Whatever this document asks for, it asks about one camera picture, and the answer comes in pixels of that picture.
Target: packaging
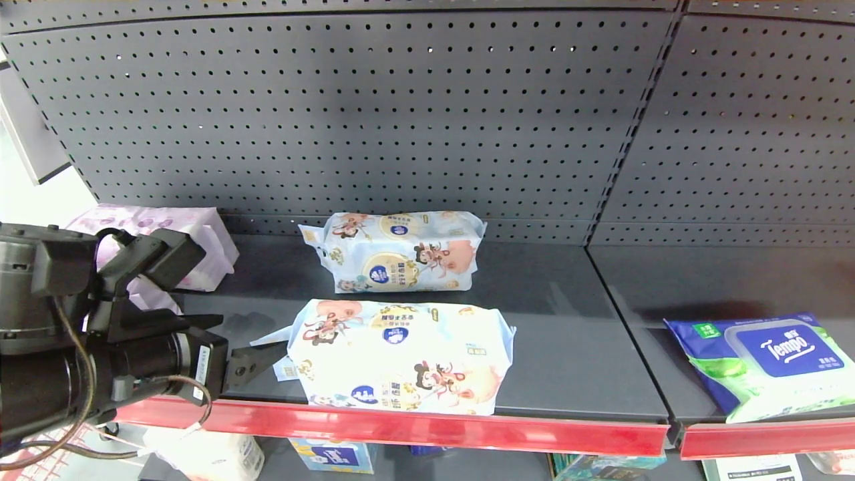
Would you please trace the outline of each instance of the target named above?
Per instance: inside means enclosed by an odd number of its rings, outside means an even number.
[[[855,365],[809,313],[665,323],[729,423],[855,404]]]
[[[550,454],[550,468],[555,481],[596,481],[640,479],[651,469],[663,464],[665,456],[595,456],[589,454]]]
[[[807,457],[813,466],[826,474],[855,476],[855,449],[808,453]]]
[[[211,292],[226,274],[234,273],[238,249],[213,207],[151,208],[130,205],[99,204],[74,219],[66,229],[96,234],[108,227],[124,229],[133,235],[151,234],[157,229],[172,229],[189,234],[206,252],[195,269],[178,288]],[[119,244],[108,237],[98,248],[97,265],[103,267],[116,253]]]
[[[255,481],[264,467],[264,452],[252,436],[150,427],[143,435],[147,448],[181,471],[190,481]]]
[[[489,415],[515,332],[475,306],[312,300],[288,350],[309,404]]]
[[[264,344],[273,344],[274,342],[288,341],[291,339],[293,327],[293,325],[290,325],[266,336],[259,337],[255,341],[250,341],[250,346],[262,346]],[[276,380],[280,383],[299,379],[297,366],[294,365],[294,361],[289,356],[285,356],[273,364],[273,373],[276,375]]]
[[[300,226],[333,273],[336,294],[469,290],[485,229],[478,217],[458,211],[340,212],[323,228]]]
[[[288,441],[311,471],[374,474],[376,444],[290,437]]]
[[[130,301],[142,311],[169,309],[181,315],[181,308],[175,303],[175,299],[145,277],[140,276],[130,281],[127,284],[127,292],[130,294]]]

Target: white label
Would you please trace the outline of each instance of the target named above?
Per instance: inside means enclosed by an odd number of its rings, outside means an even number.
[[[716,467],[722,481],[802,481],[795,454],[723,458]]]
[[[196,366],[196,380],[202,384],[208,379],[208,358],[210,357],[211,349],[208,346],[199,347],[199,364]],[[193,388],[193,397],[202,400],[204,394],[199,388]]]

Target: store shelf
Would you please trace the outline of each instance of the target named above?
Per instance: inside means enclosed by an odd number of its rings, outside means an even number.
[[[344,297],[331,294],[332,277],[301,239],[236,236],[236,243],[241,252],[236,273],[215,294],[185,298],[187,313],[225,316],[213,331],[227,337],[232,347],[291,324],[312,298]],[[498,395],[499,418],[445,417],[432,423],[439,417],[307,407],[298,382],[277,383],[267,371],[228,392],[224,397],[229,401],[217,406],[206,426],[264,436],[311,432],[355,441],[657,454],[667,410],[584,250],[485,243],[478,256],[481,270],[468,292],[360,299],[431,300],[501,310],[519,330],[514,365]],[[126,421],[178,426],[191,423],[193,413],[192,407],[158,399],[127,407],[120,415]],[[324,413],[335,414],[321,417]]]
[[[405,446],[381,446],[374,460],[374,476],[342,472],[312,472],[287,439],[259,440],[266,454],[258,481],[440,481],[446,479],[491,481],[549,481],[545,454],[503,453],[485,449],[460,449],[441,456],[413,456]],[[155,456],[139,478],[144,481],[186,481]]]
[[[855,448],[855,406],[724,425],[662,323],[808,311],[855,355],[855,249],[603,246],[590,252],[679,425],[684,458]]]
[[[466,479],[468,481],[549,481],[549,465],[543,454],[503,453],[479,449],[462,449],[445,456],[418,458],[403,446],[384,446],[377,455],[375,475],[343,474],[339,472],[310,472],[286,439],[266,438],[260,444],[267,455],[259,481],[283,479],[289,481],[439,481]],[[799,455],[799,468],[804,481],[848,481],[855,476],[831,476],[819,472]],[[140,481],[186,481],[166,462],[151,456],[140,473]],[[668,461],[648,472],[639,481],[705,481],[704,468],[698,461],[684,461],[675,451],[668,452]]]

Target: blue wipes package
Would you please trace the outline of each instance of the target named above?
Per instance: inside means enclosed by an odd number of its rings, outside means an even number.
[[[810,313],[665,323],[729,423],[855,404],[855,365]]]

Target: white package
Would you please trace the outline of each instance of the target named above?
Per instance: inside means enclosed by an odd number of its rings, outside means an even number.
[[[495,309],[311,300],[288,353],[309,404],[489,415],[515,333]]]
[[[255,341],[251,341],[250,346],[261,346],[264,344],[272,344],[274,342],[288,341],[291,339],[293,327],[293,325],[290,325],[266,336],[260,337]],[[276,375],[276,380],[280,383],[283,381],[296,381],[300,378],[297,374],[297,367],[294,365],[294,361],[292,361],[288,356],[276,361],[276,364],[273,365],[273,373]]]
[[[300,226],[306,244],[333,273],[336,294],[469,290],[485,229],[461,211],[340,212],[322,228]]]
[[[133,235],[147,235],[157,229],[189,234],[206,253],[204,259],[181,280],[178,288],[211,292],[226,274],[234,273],[238,249],[214,207],[152,208],[99,204],[74,219],[66,229],[96,234],[109,227],[123,229]],[[114,239],[104,239],[98,248],[98,268],[107,264],[118,251],[119,244]]]
[[[191,481],[255,481],[264,466],[264,452],[246,434],[150,427],[143,442],[157,457]]]
[[[769,454],[704,460],[707,481],[802,481],[795,454]]]

